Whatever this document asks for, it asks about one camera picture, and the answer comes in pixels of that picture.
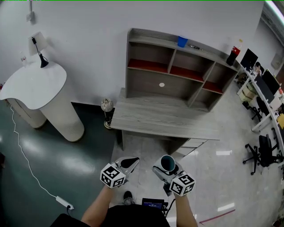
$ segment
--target white bottle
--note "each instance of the white bottle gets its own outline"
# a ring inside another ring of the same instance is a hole
[[[21,62],[22,62],[22,64],[23,64],[23,66],[26,68],[27,67],[27,58],[26,58],[26,56],[25,56],[25,54],[21,51],[20,52],[20,58],[21,58]]]

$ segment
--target gray wooden shelf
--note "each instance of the gray wooden shelf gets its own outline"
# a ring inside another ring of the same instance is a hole
[[[240,65],[236,61],[229,66],[225,61],[227,54],[202,43],[188,40],[182,48],[177,46],[177,40],[177,35],[130,29],[126,98],[149,93],[181,100],[187,108],[211,111],[237,75]]]

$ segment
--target white cable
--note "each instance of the white cable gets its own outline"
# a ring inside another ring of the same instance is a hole
[[[12,105],[11,105],[11,108],[10,108],[10,109],[11,109],[11,111],[13,112],[12,120],[13,120],[14,125],[15,125],[14,132],[18,134],[18,146],[21,148],[21,151],[22,151],[22,153],[23,153],[25,159],[28,161],[28,166],[29,166],[30,171],[31,171],[31,173],[32,173],[32,169],[31,169],[30,162],[29,162],[29,160],[27,159],[25,153],[23,152],[23,148],[22,148],[21,145],[20,145],[20,134],[19,134],[18,132],[16,132],[16,123],[15,123],[15,121],[14,121],[14,111],[12,110]],[[56,198],[56,196],[50,194],[50,193],[48,192],[48,190],[46,190],[44,187],[41,186],[39,180],[35,177],[35,175],[34,175],[33,173],[32,173],[32,176],[37,180],[37,182],[39,183],[39,186],[40,186],[43,190],[45,190],[50,196]]]

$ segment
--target desk lamp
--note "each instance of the desk lamp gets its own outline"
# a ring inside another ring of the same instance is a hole
[[[112,119],[112,114],[107,112],[110,112],[114,107],[113,102],[109,98],[104,98],[101,102],[101,108],[105,113],[105,121],[104,121],[104,126],[107,129],[111,129],[110,124],[111,124],[111,119]]]
[[[41,60],[41,68],[44,68],[48,65],[48,61],[43,55],[40,53],[44,48],[47,47],[47,42],[41,34],[41,32],[35,33],[33,36],[28,38],[28,49],[30,52],[30,56],[38,54]]]

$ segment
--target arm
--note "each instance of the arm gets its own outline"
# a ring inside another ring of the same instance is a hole
[[[107,215],[113,193],[114,191],[105,185],[96,200],[85,211],[81,221],[91,227],[100,226]]]
[[[177,207],[177,227],[197,227],[187,196],[174,194],[174,197],[176,198]]]

